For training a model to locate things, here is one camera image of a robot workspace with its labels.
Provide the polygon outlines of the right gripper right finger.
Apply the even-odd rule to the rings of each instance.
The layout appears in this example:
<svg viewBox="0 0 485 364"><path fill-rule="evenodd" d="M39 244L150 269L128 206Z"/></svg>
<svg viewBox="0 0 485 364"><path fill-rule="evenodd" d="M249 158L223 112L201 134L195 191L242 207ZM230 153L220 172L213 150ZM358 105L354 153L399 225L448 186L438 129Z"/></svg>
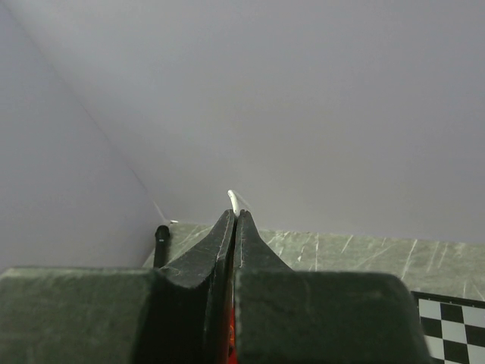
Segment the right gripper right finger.
<svg viewBox="0 0 485 364"><path fill-rule="evenodd" d="M429 363L415 300L394 275L296 271L241 211L234 253L240 363Z"/></svg>

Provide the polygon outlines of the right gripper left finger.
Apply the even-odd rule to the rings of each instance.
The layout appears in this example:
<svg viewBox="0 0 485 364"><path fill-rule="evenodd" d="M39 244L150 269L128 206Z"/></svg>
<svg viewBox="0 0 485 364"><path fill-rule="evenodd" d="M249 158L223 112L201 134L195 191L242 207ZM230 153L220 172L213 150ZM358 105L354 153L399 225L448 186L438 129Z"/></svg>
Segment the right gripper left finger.
<svg viewBox="0 0 485 364"><path fill-rule="evenodd" d="M162 268L10 268L3 363L225 363L235 216Z"/></svg>

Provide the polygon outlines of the red three-compartment tray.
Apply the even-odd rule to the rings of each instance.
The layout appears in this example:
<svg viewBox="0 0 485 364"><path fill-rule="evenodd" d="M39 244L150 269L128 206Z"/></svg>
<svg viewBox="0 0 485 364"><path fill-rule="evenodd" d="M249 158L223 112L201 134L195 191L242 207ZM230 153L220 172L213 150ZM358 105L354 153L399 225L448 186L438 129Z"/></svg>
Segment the red three-compartment tray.
<svg viewBox="0 0 485 364"><path fill-rule="evenodd" d="M227 284L227 302L224 305L224 342L221 344L220 363L237 363L233 276L231 271Z"/></svg>

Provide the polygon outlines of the black orange-tipped marker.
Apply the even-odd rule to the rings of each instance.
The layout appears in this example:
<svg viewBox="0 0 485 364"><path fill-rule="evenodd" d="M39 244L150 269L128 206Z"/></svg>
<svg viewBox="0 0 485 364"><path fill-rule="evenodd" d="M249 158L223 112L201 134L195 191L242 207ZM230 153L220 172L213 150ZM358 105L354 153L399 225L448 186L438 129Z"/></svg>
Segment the black orange-tipped marker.
<svg viewBox="0 0 485 364"><path fill-rule="evenodd" d="M170 228L167 225L160 225L155 232L155 253L153 268L161 268L167 264L170 244Z"/></svg>

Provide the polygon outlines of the black white chessboard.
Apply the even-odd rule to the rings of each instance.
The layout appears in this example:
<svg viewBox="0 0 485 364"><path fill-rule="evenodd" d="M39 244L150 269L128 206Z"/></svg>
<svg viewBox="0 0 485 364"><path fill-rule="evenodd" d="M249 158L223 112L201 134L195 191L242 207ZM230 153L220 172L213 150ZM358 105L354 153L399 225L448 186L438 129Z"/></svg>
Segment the black white chessboard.
<svg viewBox="0 0 485 364"><path fill-rule="evenodd" d="M433 363L485 364L484 302L414 292Z"/></svg>

